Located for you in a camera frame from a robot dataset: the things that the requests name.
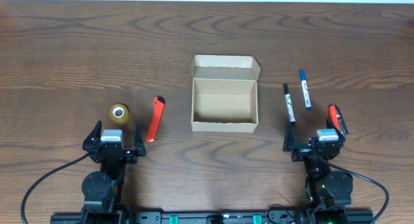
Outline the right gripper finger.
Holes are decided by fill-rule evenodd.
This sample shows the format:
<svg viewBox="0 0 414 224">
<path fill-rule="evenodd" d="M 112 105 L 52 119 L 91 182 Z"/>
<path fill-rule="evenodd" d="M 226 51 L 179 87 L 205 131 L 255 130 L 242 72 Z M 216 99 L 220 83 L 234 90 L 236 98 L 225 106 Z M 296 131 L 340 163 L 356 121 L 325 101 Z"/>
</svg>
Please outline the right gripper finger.
<svg viewBox="0 0 414 224">
<path fill-rule="evenodd" d="M 282 150 L 283 151 L 293 151 L 296 148 L 296 141 L 294 138 L 294 133 L 292 129 L 292 125 L 290 122 L 287 122 L 286 132 L 285 132 L 285 140 L 283 143 Z"/>
<path fill-rule="evenodd" d="M 326 124 L 327 124 L 327 129 L 335 129 L 338 131 L 340 130 L 340 125 L 339 125 L 339 121 L 337 118 L 332 120 L 330 117 L 328 117 Z"/>
</svg>

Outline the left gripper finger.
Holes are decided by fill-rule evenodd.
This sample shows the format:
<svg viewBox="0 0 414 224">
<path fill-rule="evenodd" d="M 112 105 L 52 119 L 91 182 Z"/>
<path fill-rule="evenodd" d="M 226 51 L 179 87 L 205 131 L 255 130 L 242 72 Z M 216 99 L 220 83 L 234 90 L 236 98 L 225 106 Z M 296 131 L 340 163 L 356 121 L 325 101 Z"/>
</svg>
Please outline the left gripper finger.
<svg viewBox="0 0 414 224">
<path fill-rule="evenodd" d="M 136 123 L 135 128 L 135 137 L 134 137 L 134 147 L 136 151 L 137 156 L 145 156 L 146 155 L 146 149 L 144 146 L 144 141 L 142 139 L 142 134 L 140 130 L 140 122 L 138 121 Z"/>
<path fill-rule="evenodd" d="M 93 143 L 93 141 L 95 139 L 99 139 L 100 138 L 101 132 L 102 132 L 102 121 L 99 120 L 96 123 L 94 129 L 90 132 L 90 134 L 88 134 L 88 136 L 84 140 L 84 143 Z"/>
</svg>

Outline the yellow tape roll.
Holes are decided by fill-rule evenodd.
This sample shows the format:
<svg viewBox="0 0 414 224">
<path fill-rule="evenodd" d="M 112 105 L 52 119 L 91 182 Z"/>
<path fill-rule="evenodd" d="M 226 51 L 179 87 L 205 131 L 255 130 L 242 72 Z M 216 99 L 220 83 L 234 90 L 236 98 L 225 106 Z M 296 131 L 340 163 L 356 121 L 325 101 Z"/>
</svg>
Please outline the yellow tape roll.
<svg viewBox="0 0 414 224">
<path fill-rule="evenodd" d="M 110 108 L 109 116 L 116 123 L 125 123 L 129 118 L 129 108 L 123 104 L 115 104 Z"/>
</svg>

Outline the blue marker pen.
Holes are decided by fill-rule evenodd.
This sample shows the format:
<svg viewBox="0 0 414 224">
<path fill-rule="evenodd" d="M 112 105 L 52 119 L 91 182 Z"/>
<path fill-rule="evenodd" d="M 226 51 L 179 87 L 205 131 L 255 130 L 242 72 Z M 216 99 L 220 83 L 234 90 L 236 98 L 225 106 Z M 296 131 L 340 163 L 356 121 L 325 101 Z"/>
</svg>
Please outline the blue marker pen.
<svg viewBox="0 0 414 224">
<path fill-rule="evenodd" d="M 306 75 L 303 69 L 300 70 L 300 80 L 301 80 L 301 88 L 303 91 L 303 98 L 305 102 L 305 108 L 306 110 L 310 111 L 312 109 L 312 105 L 311 105 L 311 99 L 310 99 L 310 95 L 308 91 Z"/>
</svg>

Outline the black marker pen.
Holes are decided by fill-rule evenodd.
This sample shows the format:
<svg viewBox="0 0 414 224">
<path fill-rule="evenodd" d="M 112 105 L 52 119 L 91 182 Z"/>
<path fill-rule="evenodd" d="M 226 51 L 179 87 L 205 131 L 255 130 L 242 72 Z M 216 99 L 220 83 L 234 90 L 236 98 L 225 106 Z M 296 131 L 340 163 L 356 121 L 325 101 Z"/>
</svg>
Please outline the black marker pen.
<svg viewBox="0 0 414 224">
<path fill-rule="evenodd" d="M 285 101 L 286 101 L 287 111 L 288 111 L 288 115 L 289 115 L 289 122 L 290 122 L 291 126 L 294 126 L 296 124 L 296 118 L 295 118 L 295 115 L 294 115 L 294 109 L 293 109 L 293 105 L 292 105 L 291 96 L 290 96 L 290 93 L 289 93 L 288 84 L 283 84 L 283 89 L 284 89 L 284 93 L 285 93 Z"/>
</svg>

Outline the orange utility knife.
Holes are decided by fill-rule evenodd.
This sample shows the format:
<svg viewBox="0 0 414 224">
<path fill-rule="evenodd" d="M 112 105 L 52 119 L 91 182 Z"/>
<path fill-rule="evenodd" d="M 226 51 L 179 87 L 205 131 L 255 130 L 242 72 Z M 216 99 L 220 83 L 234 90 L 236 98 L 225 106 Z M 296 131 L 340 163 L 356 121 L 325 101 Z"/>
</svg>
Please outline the orange utility knife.
<svg viewBox="0 0 414 224">
<path fill-rule="evenodd" d="M 153 116 L 151 118 L 151 123 L 146 137 L 146 141 L 148 143 L 154 142 L 157 136 L 157 131 L 166 105 L 164 97 L 156 96 L 153 99 L 153 105 Z"/>
</svg>

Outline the cardboard box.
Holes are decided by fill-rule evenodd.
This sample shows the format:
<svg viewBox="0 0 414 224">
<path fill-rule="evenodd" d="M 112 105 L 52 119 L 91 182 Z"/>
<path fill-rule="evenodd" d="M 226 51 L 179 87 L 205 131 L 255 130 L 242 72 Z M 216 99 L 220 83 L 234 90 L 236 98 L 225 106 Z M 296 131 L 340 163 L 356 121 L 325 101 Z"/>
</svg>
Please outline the cardboard box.
<svg viewBox="0 0 414 224">
<path fill-rule="evenodd" d="M 252 133 L 259 124 L 253 56 L 196 54 L 191 65 L 193 131 Z"/>
</svg>

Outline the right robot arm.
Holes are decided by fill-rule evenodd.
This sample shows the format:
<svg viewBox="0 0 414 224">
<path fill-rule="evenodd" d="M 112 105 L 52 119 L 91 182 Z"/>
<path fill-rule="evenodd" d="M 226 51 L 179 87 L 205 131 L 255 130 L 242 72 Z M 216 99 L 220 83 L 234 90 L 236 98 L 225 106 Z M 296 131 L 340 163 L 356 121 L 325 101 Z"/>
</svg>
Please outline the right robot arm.
<svg viewBox="0 0 414 224">
<path fill-rule="evenodd" d="M 296 211 L 296 223 L 348 223 L 345 207 L 351 204 L 353 177 L 340 170 L 331 170 L 328 162 L 340 153 L 345 142 L 341 131 L 327 120 L 327 127 L 307 143 L 295 140 L 291 123 L 287 124 L 283 151 L 291 153 L 293 162 L 305 165 L 305 195 L 311 204 Z"/>
</svg>

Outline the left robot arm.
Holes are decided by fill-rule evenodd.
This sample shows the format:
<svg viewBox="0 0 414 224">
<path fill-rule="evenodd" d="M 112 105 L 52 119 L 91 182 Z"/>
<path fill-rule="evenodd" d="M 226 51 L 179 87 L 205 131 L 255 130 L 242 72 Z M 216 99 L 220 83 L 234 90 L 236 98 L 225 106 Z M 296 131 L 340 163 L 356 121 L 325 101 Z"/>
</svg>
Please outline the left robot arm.
<svg viewBox="0 0 414 224">
<path fill-rule="evenodd" d="M 134 223 L 135 215 L 121 204 L 127 164 L 136 164 L 146 155 L 140 124 L 136 124 L 134 148 L 125 150 L 123 132 L 120 129 L 102 130 L 99 120 L 83 142 L 82 149 L 100 165 L 82 182 L 84 194 L 81 224 Z"/>
</svg>

